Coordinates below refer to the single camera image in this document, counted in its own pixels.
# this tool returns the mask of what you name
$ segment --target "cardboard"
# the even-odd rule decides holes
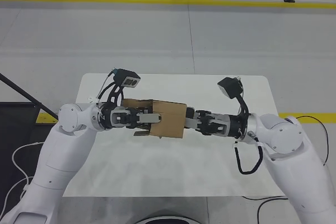
[[[126,108],[153,107],[153,113],[161,115],[159,123],[153,123],[151,130],[138,131],[134,136],[158,136],[183,138],[185,125],[186,104],[159,100],[124,99],[121,106]]]

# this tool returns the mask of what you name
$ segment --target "black pole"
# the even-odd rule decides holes
[[[48,114],[50,114],[52,117],[54,117],[56,120],[58,120],[57,114],[52,112],[52,110],[48,109],[45,105],[43,105],[41,102],[39,102],[37,99],[33,98],[30,94],[28,94],[25,90],[20,88],[18,85],[13,83],[11,80],[6,78],[3,74],[0,73],[0,80],[7,84],[9,87],[13,88],[16,92],[20,93],[22,96],[33,102],[36,106],[39,106],[41,109],[46,111]]]

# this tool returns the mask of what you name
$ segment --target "yellow tape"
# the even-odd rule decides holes
[[[36,119],[38,124],[56,124],[58,121],[48,113],[40,113]]]
[[[336,113],[279,113],[281,118],[286,118],[287,116],[294,116],[295,118],[300,116],[313,116],[319,119],[322,123],[336,123]],[[300,123],[318,123],[312,118],[300,118]]]
[[[21,0],[1,0],[18,2]],[[25,0],[26,2],[82,2],[82,3],[142,3],[142,4],[198,4],[205,6],[239,6],[239,7],[279,7],[279,8],[324,8],[335,9],[336,3],[323,2],[249,2],[230,0]]]
[[[336,123],[336,113],[279,113],[279,116],[281,118],[286,118],[288,116],[294,116],[299,117],[299,116],[313,116],[317,119],[319,119],[322,123]],[[317,123],[316,120],[311,119],[311,118],[300,118],[299,121],[301,123]],[[40,113],[36,123],[41,123],[41,124],[55,124],[58,121],[54,119],[51,115],[47,113]]]

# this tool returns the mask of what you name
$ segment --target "gray floor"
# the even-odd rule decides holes
[[[0,3],[0,71],[52,110],[74,102],[85,73],[250,74],[268,78],[279,112],[336,112],[336,10]],[[0,83],[0,101],[23,101]],[[325,156],[317,124],[305,125]],[[329,168],[336,190],[336,124]],[[232,198],[64,198],[61,223],[133,223],[180,214],[256,223],[259,202]],[[288,202],[262,223],[298,223]]]

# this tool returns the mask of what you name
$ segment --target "table surface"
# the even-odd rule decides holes
[[[107,74],[82,77],[76,102],[95,97]],[[136,88],[125,88],[125,98],[182,102],[195,109],[237,114],[239,104],[217,86],[222,75],[140,74]],[[250,112],[277,114],[268,80],[240,76]],[[92,151],[69,183],[65,197],[214,197],[283,195],[264,165],[252,175],[241,175],[234,139],[203,136],[187,129],[183,139],[134,137],[135,130],[112,129],[97,134]],[[239,144],[242,168],[258,159],[255,146]]]

